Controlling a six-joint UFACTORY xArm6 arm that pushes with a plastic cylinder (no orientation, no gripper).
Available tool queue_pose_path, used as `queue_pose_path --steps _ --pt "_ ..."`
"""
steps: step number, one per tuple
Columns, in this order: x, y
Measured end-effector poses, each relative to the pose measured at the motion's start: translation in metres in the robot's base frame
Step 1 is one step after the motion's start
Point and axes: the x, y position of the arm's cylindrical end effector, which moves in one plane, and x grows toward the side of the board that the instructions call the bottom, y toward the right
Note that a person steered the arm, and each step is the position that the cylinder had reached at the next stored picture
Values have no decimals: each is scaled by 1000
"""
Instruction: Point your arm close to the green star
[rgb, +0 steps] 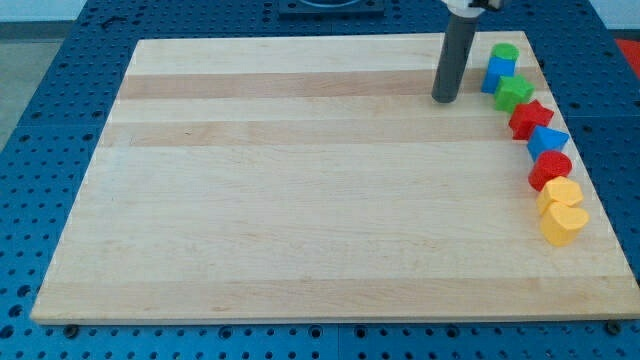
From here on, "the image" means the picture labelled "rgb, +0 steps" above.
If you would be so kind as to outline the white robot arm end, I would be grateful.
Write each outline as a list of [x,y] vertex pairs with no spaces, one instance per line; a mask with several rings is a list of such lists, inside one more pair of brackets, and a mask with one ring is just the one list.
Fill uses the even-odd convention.
[[477,18],[485,11],[499,12],[511,4],[511,0],[442,0],[447,9],[462,18]]

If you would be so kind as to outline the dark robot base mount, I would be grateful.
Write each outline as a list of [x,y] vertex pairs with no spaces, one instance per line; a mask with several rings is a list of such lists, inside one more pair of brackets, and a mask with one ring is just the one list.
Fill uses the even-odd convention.
[[278,17],[295,19],[305,16],[374,16],[385,13],[384,0],[278,0]]

